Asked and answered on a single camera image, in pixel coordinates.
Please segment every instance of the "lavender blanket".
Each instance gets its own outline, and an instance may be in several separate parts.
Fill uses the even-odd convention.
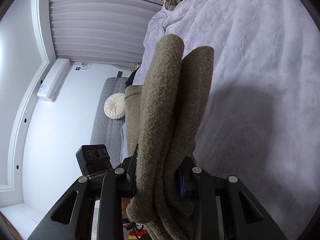
[[[184,0],[150,21],[143,84],[168,33],[184,55],[215,49],[212,87],[195,158],[212,175],[239,177],[289,240],[320,200],[320,33],[299,0]]]

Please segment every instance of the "orange object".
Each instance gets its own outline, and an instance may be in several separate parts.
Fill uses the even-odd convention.
[[[138,230],[138,231],[136,231],[136,234],[137,234],[137,237],[140,238],[143,235],[147,235],[148,231],[147,230]],[[128,239],[137,239],[136,236],[134,235],[133,231],[130,231]]]

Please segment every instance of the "metal screw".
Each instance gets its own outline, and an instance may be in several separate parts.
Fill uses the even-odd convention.
[[[237,183],[238,182],[238,178],[236,176],[230,176],[228,178],[228,180],[231,182],[231,183]]]
[[[199,167],[193,167],[193,168],[192,168],[192,172],[193,172],[193,173],[196,173],[196,174],[199,174],[199,173],[202,172],[202,170],[201,170],[201,168],[199,168]]]
[[[78,181],[79,181],[80,183],[85,183],[87,180],[88,180],[88,178],[87,178],[86,176],[81,176],[81,177],[78,179]]]
[[[115,169],[115,174],[122,174],[122,173],[124,173],[124,169],[123,168]]]

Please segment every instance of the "white molding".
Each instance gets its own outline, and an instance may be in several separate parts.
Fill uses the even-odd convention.
[[[7,192],[7,194],[5,194],[5,200],[3,200],[2,194],[0,206],[23,202],[21,168],[28,124],[37,103],[36,93],[40,87],[40,81],[44,79],[56,60],[49,21],[49,0],[31,0],[31,9],[33,28],[42,64],[24,94],[13,124],[8,150],[8,182],[7,185],[0,185],[0,192]]]

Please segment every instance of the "air conditioner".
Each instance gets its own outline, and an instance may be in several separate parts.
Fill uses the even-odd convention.
[[[70,61],[68,59],[58,58],[42,82],[37,96],[42,100],[54,102],[69,67]]]

